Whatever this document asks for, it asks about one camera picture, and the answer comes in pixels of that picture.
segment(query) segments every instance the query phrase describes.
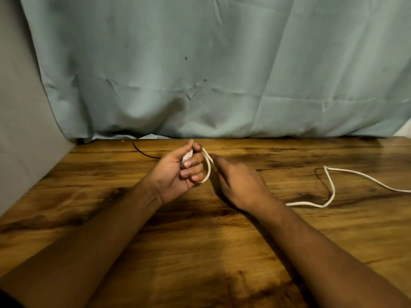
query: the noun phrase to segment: thin black cord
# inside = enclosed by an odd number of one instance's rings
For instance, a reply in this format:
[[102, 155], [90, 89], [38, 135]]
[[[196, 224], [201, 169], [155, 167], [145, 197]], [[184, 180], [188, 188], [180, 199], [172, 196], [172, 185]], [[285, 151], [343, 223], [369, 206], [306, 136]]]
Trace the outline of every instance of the thin black cord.
[[138, 149], [138, 148], [136, 147], [136, 145], [134, 144], [134, 142], [133, 142], [133, 146], [134, 146], [134, 148], [135, 148], [138, 152], [140, 152], [141, 154], [143, 154], [143, 155], [145, 155], [145, 156], [147, 156], [147, 157], [150, 157], [150, 158], [153, 158], [153, 159], [161, 159], [161, 157], [154, 157], [154, 156], [152, 156], [152, 155], [145, 154], [144, 152], [142, 152], [140, 149]]

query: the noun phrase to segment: wooden table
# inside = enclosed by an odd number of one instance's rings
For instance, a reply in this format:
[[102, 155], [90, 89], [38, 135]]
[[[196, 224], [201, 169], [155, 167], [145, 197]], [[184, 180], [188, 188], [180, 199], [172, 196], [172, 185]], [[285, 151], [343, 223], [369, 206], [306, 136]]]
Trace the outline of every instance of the wooden table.
[[[136, 144], [162, 156], [186, 141]], [[286, 202], [326, 202], [330, 191], [323, 165], [411, 189], [411, 140], [406, 138], [196, 142], [253, 167]], [[0, 275], [110, 205], [156, 162], [136, 152], [130, 140], [77, 146], [0, 218]], [[410, 296], [411, 195], [348, 173], [331, 176], [337, 190], [331, 206], [296, 212]], [[226, 206], [208, 181], [147, 223], [89, 306], [305, 307], [304, 298], [310, 302], [302, 281], [264, 229]]]

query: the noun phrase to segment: person's left hand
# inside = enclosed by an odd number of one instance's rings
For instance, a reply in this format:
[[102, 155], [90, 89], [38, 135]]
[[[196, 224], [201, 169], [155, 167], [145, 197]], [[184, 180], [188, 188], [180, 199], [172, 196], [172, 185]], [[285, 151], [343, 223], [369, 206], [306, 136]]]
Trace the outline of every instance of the person's left hand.
[[[193, 156], [184, 162], [181, 169], [183, 156], [192, 149]], [[154, 191], [159, 207], [183, 195], [205, 178], [203, 159], [201, 146], [194, 145], [193, 140], [160, 159], [152, 171], [143, 178]]]

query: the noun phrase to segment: person's right arm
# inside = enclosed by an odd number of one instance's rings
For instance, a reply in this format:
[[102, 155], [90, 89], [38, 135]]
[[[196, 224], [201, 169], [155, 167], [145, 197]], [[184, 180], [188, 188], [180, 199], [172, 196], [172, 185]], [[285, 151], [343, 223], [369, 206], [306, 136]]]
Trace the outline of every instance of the person's right arm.
[[272, 196], [256, 171], [212, 158], [223, 194], [269, 231], [321, 308], [411, 307], [404, 293]]

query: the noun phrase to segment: dark sleeve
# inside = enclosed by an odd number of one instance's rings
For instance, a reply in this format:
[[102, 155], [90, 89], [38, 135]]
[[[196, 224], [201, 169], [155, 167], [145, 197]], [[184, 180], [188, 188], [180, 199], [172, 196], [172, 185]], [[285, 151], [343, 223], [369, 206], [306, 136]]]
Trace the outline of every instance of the dark sleeve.
[[8, 295], [5, 291], [0, 290], [0, 307], [4, 308], [24, 308], [22, 304], [20, 304], [17, 300], [13, 297]]

